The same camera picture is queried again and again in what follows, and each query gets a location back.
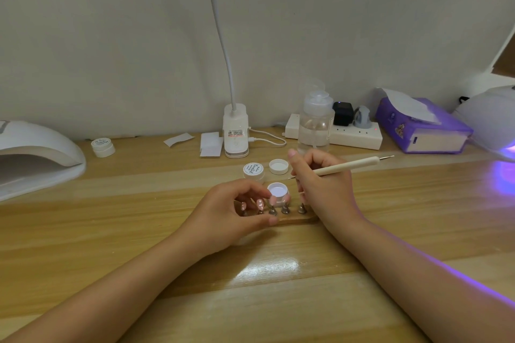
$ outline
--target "uv nail lamp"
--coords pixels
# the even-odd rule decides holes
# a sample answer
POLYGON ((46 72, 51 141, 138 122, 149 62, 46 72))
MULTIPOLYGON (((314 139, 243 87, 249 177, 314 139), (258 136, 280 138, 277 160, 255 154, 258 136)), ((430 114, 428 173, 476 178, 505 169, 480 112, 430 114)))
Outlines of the uv nail lamp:
POLYGON ((459 105, 453 116, 474 130, 471 140, 476 145, 515 161, 515 85, 473 96, 459 105))
POLYGON ((25 121, 0 121, 0 201, 77 178, 80 148, 62 134, 25 121))

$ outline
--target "white wall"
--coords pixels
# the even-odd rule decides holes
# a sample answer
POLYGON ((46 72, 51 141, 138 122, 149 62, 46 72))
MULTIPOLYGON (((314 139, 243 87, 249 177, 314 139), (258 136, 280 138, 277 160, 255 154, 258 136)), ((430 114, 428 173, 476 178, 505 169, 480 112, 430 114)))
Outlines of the white wall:
MULTIPOLYGON (((513 0, 219 0, 238 101, 285 121, 299 86, 447 108, 515 22, 513 0)), ((0 0, 0 119, 72 138, 212 131, 229 103, 209 0, 0 0)))

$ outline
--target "gray plug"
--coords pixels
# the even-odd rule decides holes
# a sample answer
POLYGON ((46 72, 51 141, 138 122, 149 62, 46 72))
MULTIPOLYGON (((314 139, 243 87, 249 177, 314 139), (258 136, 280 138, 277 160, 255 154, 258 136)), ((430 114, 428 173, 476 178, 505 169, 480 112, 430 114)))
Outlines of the gray plug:
POLYGON ((370 129, 372 123, 370 122, 370 110, 367 106, 359 106, 356 114, 354 115, 354 126, 360 129, 370 129))

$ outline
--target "wooden pen handle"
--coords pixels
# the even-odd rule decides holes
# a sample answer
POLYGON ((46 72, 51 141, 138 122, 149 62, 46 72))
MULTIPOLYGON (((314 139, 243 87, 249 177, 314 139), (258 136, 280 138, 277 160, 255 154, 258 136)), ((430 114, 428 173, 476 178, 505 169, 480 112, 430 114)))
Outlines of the wooden pen handle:
POLYGON ((325 168, 319 168, 317 170, 314 170, 313 172, 318 176, 336 174, 337 172, 352 170, 354 168, 367 167, 369 165, 379 164, 379 161, 379 157, 372 156, 367 157, 365 159, 349 161, 348 163, 336 164, 325 168))

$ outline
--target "forearm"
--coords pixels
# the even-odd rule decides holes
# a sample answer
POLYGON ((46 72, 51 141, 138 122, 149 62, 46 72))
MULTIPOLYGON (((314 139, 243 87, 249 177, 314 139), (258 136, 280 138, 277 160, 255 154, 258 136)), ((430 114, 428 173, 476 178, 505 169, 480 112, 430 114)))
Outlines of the forearm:
POLYGON ((203 254, 174 233, 23 327, 5 342, 112 343, 203 254))
POLYGON ((515 303, 361 220, 337 239, 434 341, 512 341, 515 303))

